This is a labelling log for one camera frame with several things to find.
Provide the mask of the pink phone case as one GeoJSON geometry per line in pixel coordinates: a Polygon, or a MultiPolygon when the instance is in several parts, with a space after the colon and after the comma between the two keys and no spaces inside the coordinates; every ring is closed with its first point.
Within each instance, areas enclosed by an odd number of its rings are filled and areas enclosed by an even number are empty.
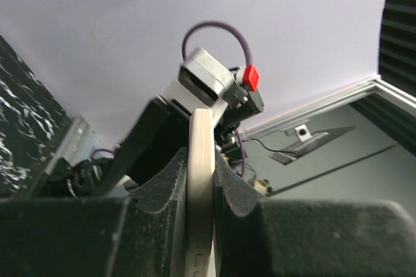
{"type": "Polygon", "coordinates": [[[213,112],[196,109],[189,126],[187,163],[187,253],[185,276],[207,276],[213,238],[213,112]]]}

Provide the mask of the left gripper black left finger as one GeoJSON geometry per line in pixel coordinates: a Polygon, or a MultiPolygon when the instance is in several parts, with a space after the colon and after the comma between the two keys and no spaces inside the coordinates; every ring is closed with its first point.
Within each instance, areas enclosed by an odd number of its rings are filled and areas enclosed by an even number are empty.
{"type": "Polygon", "coordinates": [[[1,201],[2,276],[183,276],[186,148],[127,197],[1,201]]]}

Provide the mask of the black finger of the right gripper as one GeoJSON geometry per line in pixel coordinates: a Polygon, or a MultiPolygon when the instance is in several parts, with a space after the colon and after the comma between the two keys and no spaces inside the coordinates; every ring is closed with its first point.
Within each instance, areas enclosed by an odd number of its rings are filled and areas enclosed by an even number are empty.
{"type": "Polygon", "coordinates": [[[172,110],[161,98],[151,99],[120,149],[111,161],[103,182],[97,186],[97,195],[104,196],[126,175],[139,157],[148,149],[160,127],[172,110]]]}

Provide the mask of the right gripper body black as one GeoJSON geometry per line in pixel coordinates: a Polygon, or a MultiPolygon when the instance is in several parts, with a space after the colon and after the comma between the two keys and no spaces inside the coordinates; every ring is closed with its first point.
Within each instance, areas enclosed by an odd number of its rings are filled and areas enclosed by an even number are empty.
{"type": "Polygon", "coordinates": [[[189,118],[170,104],[168,106],[172,110],[171,115],[160,127],[148,149],[127,173],[138,185],[145,184],[157,175],[180,148],[188,145],[189,118]]]}

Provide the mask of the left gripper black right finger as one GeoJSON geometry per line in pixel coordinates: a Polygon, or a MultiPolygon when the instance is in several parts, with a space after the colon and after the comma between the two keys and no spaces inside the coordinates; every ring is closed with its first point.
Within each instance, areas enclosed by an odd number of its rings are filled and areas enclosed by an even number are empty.
{"type": "Polygon", "coordinates": [[[414,276],[415,221],[397,203],[273,200],[215,155],[218,276],[414,276]]]}

